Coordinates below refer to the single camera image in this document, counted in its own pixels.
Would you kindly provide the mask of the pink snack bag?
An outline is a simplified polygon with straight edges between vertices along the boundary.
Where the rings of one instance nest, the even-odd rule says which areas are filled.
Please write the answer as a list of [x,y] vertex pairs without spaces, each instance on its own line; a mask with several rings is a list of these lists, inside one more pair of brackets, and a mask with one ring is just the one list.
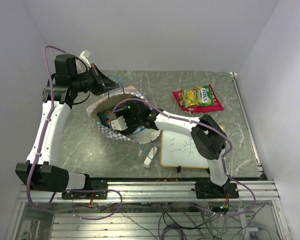
[[172,94],[179,107],[190,114],[204,114],[224,110],[211,84],[193,87],[188,90],[173,91]]

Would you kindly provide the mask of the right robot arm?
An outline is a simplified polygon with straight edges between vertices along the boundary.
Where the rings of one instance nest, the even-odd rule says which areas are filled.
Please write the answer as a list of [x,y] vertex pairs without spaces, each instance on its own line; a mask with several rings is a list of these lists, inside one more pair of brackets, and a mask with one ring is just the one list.
[[127,128],[143,126],[192,138],[197,152],[207,160],[212,182],[211,194],[221,198],[228,192],[229,179],[223,160],[228,138],[210,115],[186,118],[155,108],[140,98],[130,98],[125,102],[127,108],[123,111],[123,119]]

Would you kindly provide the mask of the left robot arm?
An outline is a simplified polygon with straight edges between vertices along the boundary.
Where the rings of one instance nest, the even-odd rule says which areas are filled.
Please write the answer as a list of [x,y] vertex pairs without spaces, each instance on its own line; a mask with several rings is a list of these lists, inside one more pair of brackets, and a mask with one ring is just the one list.
[[63,193],[74,189],[81,199],[92,193],[88,174],[69,172],[56,166],[63,128],[78,94],[99,96],[119,88],[119,84],[89,62],[90,54],[87,50],[79,57],[60,54],[54,60],[55,83],[47,84],[43,90],[42,115],[35,142],[26,161],[15,168],[28,191]]

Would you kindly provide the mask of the checkered paper bag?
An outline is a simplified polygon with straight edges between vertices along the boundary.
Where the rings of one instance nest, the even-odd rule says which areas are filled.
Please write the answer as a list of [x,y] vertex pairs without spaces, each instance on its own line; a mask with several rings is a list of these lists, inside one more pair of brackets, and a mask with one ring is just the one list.
[[94,125],[106,137],[113,140],[136,142],[138,145],[153,143],[160,135],[151,120],[157,111],[148,106],[145,96],[134,86],[110,92],[86,109]]

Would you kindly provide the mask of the green yellow candy bag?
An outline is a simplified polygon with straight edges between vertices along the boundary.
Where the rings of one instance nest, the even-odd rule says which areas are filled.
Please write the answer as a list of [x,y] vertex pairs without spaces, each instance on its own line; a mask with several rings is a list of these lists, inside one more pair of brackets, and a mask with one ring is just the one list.
[[209,85],[181,90],[182,105],[185,108],[198,106],[210,107],[214,105],[212,88]]

